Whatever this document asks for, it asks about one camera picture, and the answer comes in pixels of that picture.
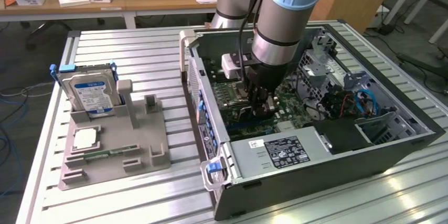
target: barcode sticker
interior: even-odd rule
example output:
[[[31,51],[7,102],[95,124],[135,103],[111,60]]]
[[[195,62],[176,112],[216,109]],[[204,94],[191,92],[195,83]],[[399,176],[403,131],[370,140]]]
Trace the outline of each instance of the barcode sticker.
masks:
[[[264,140],[259,139],[259,140],[250,141],[250,146],[251,146],[251,148],[263,147],[264,146]]]

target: motherboard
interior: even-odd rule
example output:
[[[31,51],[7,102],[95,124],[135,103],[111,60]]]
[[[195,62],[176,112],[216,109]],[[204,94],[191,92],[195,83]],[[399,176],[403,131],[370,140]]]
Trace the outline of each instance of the motherboard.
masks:
[[[214,82],[212,89],[232,141],[272,133],[300,129],[312,121],[296,90],[288,79],[278,87],[275,95],[279,111],[264,120],[239,120],[244,110],[251,109],[244,85],[240,81]]]

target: hard drive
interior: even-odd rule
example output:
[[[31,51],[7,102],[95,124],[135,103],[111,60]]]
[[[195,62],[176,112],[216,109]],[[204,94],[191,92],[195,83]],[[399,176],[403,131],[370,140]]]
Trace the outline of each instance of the hard drive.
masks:
[[[116,65],[51,66],[51,75],[63,87],[74,111],[87,111],[91,118],[114,115],[114,106],[123,104],[116,88]]]

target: small white component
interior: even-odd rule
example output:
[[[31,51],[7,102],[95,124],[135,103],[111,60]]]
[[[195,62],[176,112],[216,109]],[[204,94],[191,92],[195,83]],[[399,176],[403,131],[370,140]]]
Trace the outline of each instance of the small white component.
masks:
[[[251,148],[258,148],[258,147],[264,146],[264,140],[263,139],[250,141],[248,143],[250,143]]]
[[[96,142],[96,129],[79,130],[75,133],[74,147],[84,149],[92,147]]]
[[[226,78],[235,79],[238,78],[238,73],[240,71],[240,67],[234,64],[231,54],[224,54],[222,56],[222,68],[224,70]]]

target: red cable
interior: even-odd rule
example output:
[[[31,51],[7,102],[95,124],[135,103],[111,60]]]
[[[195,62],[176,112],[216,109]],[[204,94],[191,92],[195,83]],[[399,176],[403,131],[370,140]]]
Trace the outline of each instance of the red cable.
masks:
[[[350,97],[350,96],[351,96],[350,94],[347,94],[347,95],[344,96],[343,105],[342,105],[342,113],[340,113],[339,117],[342,117],[342,116],[343,116],[343,113],[344,113],[344,104],[346,104],[346,99],[347,99],[347,97]]]

